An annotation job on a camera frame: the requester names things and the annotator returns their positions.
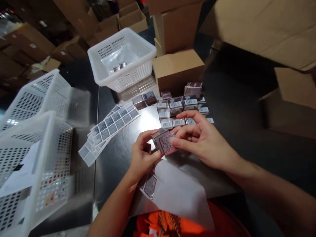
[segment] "white plastic basket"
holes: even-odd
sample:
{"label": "white plastic basket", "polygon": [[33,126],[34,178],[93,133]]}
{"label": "white plastic basket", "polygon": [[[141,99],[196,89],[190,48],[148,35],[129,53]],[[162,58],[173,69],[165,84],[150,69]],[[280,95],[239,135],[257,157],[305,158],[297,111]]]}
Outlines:
{"label": "white plastic basket", "polygon": [[71,86],[55,69],[23,86],[0,121],[0,132],[48,110],[65,118]]}
{"label": "white plastic basket", "polygon": [[[148,77],[152,71],[151,60],[156,54],[154,45],[129,28],[88,50],[95,83],[116,92]],[[126,67],[114,72],[114,67],[122,63],[126,63]]]}
{"label": "white plastic basket", "polygon": [[58,118],[55,111],[35,115],[2,133],[0,187],[39,140],[33,186],[0,198],[0,236],[28,236],[71,194],[72,127]]}

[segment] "white sheet of paper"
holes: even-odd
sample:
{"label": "white sheet of paper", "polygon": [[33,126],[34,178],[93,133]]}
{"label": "white sheet of paper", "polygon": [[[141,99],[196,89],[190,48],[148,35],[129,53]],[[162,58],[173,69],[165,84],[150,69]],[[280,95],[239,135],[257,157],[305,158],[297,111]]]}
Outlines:
{"label": "white sheet of paper", "polygon": [[35,163],[36,154],[39,149],[40,141],[34,143],[29,152],[20,162],[22,168],[18,171],[13,171],[8,180],[0,188],[0,198],[16,193],[22,189],[28,188],[34,183],[34,174],[32,169]]}
{"label": "white sheet of paper", "polygon": [[155,175],[154,204],[161,210],[214,230],[205,190],[195,178],[165,160],[157,164]]}

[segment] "cardboard box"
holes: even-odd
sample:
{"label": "cardboard box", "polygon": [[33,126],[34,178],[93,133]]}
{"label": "cardboard box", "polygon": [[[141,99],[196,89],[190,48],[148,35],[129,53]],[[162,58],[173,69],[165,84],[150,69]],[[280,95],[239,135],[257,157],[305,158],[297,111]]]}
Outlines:
{"label": "cardboard box", "polygon": [[18,76],[23,71],[24,67],[0,53],[0,79]]}
{"label": "cardboard box", "polygon": [[36,63],[35,60],[31,59],[27,54],[23,53],[19,48],[13,45],[9,45],[3,49],[2,53],[21,65],[29,66]]}
{"label": "cardboard box", "polygon": [[154,41],[155,41],[155,46],[157,48],[157,57],[161,57],[161,56],[165,55],[163,50],[162,50],[161,45],[159,44],[159,42],[157,41],[156,38],[154,39]]}
{"label": "cardboard box", "polygon": [[316,66],[315,12],[309,0],[218,0],[200,32],[306,71]]}
{"label": "cardboard box", "polygon": [[183,95],[188,82],[199,82],[204,68],[193,49],[154,58],[152,64],[159,91],[170,90],[173,97]]}
{"label": "cardboard box", "polygon": [[138,6],[138,3],[137,2],[134,2],[133,4],[131,5],[128,5],[124,8],[121,8],[118,12],[118,17],[123,17],[123,16],[126,16],[134,11],[137,11],[139,10],[139,6]]}
{"label": "cardboard box", "polygon": [[60,61],[62,64],[68,64],[74,62],[74,57],[66,49],[70,45],[70,41],[66,41],[60,44],[53,52],[52,58]]}
{"label": "cardboard box", "polygon": [[153,16],[156,38],[163,53],[193,48],[201,7],[199,1]]}
{"label": "cardboard box", "polygon": [[136,33],[139,33],[148,29],[146,17],[141,10],[137,10],[119,18],[118,22],[120,30],[128,27]]}
{"label": "cardboard box", "polygon": [[316,139],[316,85],[311,74],[275,68],[279,88],[264,96],[270,130]]}
{"label": "cardboard box", "polygon": [[66,47],[66,50],[75,58],[83,59],[88,57],[87,50],[89,46],[87,43],[80,37],[74,37],[70,40],[70,44]]}
{"label": "cardboard box", "polygon": [[120,9],[127,7],[128,5],[133,4],[136,2],[135,0],[117,0],[118,6]]}
{"label": "cardboard box", "polygon": [[104,21],[98,24],[98,27],[95,31],[95,37],[98,40],[98,42],[101,42],[119,32],[118,27],[118,18],[116,15],[113,15],[110,18],[105,19]]}
{"label": "cardboard box", "polygon": [[28,23],[7,34],[4,38],[36,62],[41,62],[56,48],[44,35]]}

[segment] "hand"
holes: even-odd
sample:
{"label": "hand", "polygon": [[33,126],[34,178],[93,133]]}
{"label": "hand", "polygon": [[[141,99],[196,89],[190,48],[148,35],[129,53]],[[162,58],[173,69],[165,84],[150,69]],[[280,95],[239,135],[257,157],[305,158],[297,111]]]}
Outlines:
{"label": "hand", "polygon": [[243,160],[200,112],[184,111],[177,118],[193,118],[196,124],[176,127],[171,131],[175,134],[175,138],[171,138],[174,147],[191,152],[209,167],[224,172],[233,171],[236,162]]}
{"label": "hand", "polygon": [[151,154],[151,145],[147,143],[157,131],[155,129],[142,132],[132,146],[132,161],[127,173],[135,184],[162,158],[160,151]]}

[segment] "barcode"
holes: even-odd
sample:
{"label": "barcode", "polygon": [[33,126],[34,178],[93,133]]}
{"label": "barcode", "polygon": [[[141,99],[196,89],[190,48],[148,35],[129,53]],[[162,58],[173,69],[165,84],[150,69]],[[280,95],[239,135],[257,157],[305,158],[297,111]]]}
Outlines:
{"label": "barcode", "polygon": [[172,126],[172,123],[171,122],[163,122],[162,123],[162,127],[163,128],[172,128],[173,126]]}
{"label": "barcode", "polygon": [[182,106],[181,101],[174,102],[174,103],[170,104],[170,108],[174,108],[174,107],[178,107],[178,106]]}
{"label": "barcode", "polygon": [[185,121],[184,120],[174,120],[173,121],[175,125],[185,125]]}
{"label": "barcode", "polygon": [[188,104],[197,104],[198,101],[197,101],[197,99],[185,100],[184,103],[185,103],[186,105],[188,105]]}
{"label": "barcode", "polygon": [[167,107],[167,103],[158,103],[157,107]]}
{"label": "barcode", "polygon": [[192,119],[187,119],[187,124],[196,124],[196,123]]}
{"label": "barcode", "polygon": [[200,113],[209,112],[208,107],[199,108],[198,110],[200,111]]}
{"label": "barcode", "polygon": [[207,120],[208,120],[210,123],[214,123],[213,118],[208,118]]}

